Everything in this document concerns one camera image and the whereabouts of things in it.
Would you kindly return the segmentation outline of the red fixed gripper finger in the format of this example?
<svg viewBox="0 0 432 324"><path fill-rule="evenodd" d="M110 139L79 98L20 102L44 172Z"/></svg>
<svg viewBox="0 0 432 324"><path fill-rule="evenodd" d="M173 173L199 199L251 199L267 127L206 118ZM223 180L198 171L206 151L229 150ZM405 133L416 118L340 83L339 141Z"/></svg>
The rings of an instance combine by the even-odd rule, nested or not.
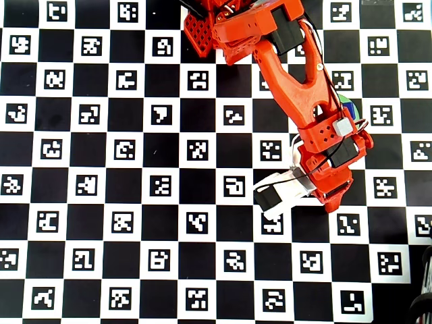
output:
<svg viewBox="0 0 432 324"><path fill-rule="evenodd" d="M323 204L328 213L332 213L340 207L342 197L350 187L350 184L340 184L339 186L326 184L323 187Z"/></svg>

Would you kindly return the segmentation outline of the red gripper body black motor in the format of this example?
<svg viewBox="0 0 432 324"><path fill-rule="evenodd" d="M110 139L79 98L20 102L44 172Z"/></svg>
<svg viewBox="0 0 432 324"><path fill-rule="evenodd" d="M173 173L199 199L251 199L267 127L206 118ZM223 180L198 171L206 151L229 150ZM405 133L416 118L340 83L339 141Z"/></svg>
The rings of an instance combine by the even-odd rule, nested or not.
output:
<svg viewBox="0 0 432 324"><path fill-rule="evenodd" d="M312 152L314 140L303 132L299 146L300 166L315 185L313 196L321 203L340 203L352 185L350 165L373 148L372 136L367 132L351 133L346 137L326 135L321 152Z"/></svg>

